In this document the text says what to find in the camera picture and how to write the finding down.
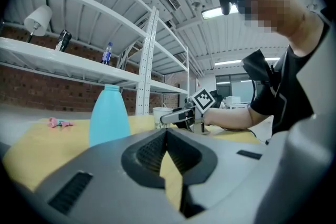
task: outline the pink toy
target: pink toy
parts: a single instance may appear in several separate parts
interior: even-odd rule
[[[48,126],[51,128],[54,128],[58,125],[61,125],[62,127],[66,127],[66,126],[73,126],[73,122],[71,121],[67,121],[67,120],[58,120],[56,118],[49,118],[49,123]]]

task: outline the neck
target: neck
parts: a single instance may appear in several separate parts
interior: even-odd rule
[[[285,36],[293,52],[303,57],[311,53],[318,45],[323,31],[323,21],[317,14],[307,11],[291,29],[292,31]]]

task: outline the yellow table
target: yellow table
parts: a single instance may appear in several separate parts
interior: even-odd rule
[[[33,124],[7,151],[3,164],[9,176],[34,191],[50,173],[89,148],[89,120],[74,120],[74,126],[49,128],[47,119]],[[131,134],[154,129],[152,115],[130,116]],[[207,126],[210,136],[243,143],[260,144],[249,132],[227,132]],[[160,176],[165,178],[166,195],[179,208],[182,177],[168,153],[163,158]]]

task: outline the white cup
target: white cup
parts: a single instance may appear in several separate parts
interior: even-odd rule
[[[173,112],[173,109],[169,108],[153,108],[154,114],[154,128],[155,129],[162,129],[170,127],[170,124],[163,124],[160,121],[160,118],[164,115],[170,114]]]

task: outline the forearm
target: forearm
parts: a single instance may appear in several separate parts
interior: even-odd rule
[[[204,114],[205,125],[217,125],[227,129],[247,129],[253,121],[246,108],[241,109],[209,109]]]

